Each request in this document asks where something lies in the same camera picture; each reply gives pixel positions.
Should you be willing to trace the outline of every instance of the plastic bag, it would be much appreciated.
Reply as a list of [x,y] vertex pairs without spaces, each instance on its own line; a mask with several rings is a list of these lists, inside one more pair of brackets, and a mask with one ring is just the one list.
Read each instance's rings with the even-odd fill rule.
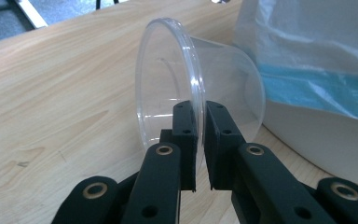
[[244,0],[234,44],[269,100],[358,119],[358,1]]

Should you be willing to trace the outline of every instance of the floor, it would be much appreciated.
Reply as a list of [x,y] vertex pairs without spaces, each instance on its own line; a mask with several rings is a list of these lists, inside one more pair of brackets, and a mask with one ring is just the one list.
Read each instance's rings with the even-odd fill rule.
[[[29,0],[48,25],[95,10],[96,0]],[[101,8],[113,0],[102,0]],[[0,40],[33,30],[14,0],[0,0]]]

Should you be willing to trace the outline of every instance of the clear plastic container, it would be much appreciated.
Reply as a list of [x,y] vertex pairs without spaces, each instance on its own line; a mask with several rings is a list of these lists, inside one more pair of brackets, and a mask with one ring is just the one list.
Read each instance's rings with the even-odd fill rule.
[[231,46],[191,37],[173,19],[156,19],[147,25],[135,83],[145,149],[158,143],[161,129],[172,128],[172,108],[183,101],[189,100],[195,111],[199,162],[206,101],[224,105],[248,142],[264,117],[264,88],[249,57]]

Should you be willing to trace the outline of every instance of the wooden table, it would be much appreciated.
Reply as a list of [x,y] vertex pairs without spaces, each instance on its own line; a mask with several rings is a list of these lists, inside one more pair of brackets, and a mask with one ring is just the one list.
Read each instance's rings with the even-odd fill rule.
[[[81,180],[121,181],[144,157],[135,115],[134,70],[146,25],[182,22],[193,36],[229,44],[241,1],[131,0],[0,42],[0,223],[49,223]],[[300,181],[329,176],[267,129],[273,149]],[[238,223],[230,192],[183,192],[181,223]]]

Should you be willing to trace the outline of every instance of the transparent plastic cup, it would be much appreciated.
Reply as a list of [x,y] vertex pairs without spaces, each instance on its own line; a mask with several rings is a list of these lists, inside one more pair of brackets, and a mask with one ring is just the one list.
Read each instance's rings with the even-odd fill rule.
[[161,129],[172,128],[173,106],[191,102],[199,135],[197,164],[203,155],[206,101],[224,105],[248,142],[264,117],[264,87],[251,59],[239,49],[188,35],[173,19],[147,25],[135,85],[145,149],[158,143]]

